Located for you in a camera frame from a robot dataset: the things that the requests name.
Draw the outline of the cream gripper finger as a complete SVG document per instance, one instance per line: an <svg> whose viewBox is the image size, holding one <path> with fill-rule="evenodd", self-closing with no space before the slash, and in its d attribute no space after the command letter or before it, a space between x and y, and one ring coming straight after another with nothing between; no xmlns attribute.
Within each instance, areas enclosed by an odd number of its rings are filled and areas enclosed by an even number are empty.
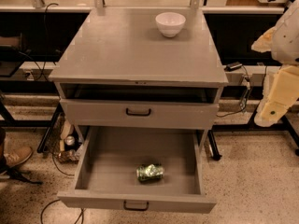
<svg viewBox="0 0 299 224"><path fill-rule="evenodd" d="M276 124L299 99L299 66L282 65L268 72L263 83L263 99L254 122L261 127Z"/></svg>
<svg viewBox="0 0 299 224"><path fill-rule="evenodd" d="M274 27L268 29L256 41L253 42L253 44L251 45L251 49L261 53L270 51L272 45L272 36L274 32Z"/></svg>

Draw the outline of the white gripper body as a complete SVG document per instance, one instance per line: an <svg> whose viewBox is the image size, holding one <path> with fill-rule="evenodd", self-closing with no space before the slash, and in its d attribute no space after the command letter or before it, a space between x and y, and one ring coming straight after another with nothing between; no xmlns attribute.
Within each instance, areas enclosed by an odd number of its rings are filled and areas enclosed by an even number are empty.
<svg viewBox="0 0 299 224"><path fill-rule="evenodd" d="M275 25L272 58L284 64L299 64L299 0L295 0Z"/></svg>

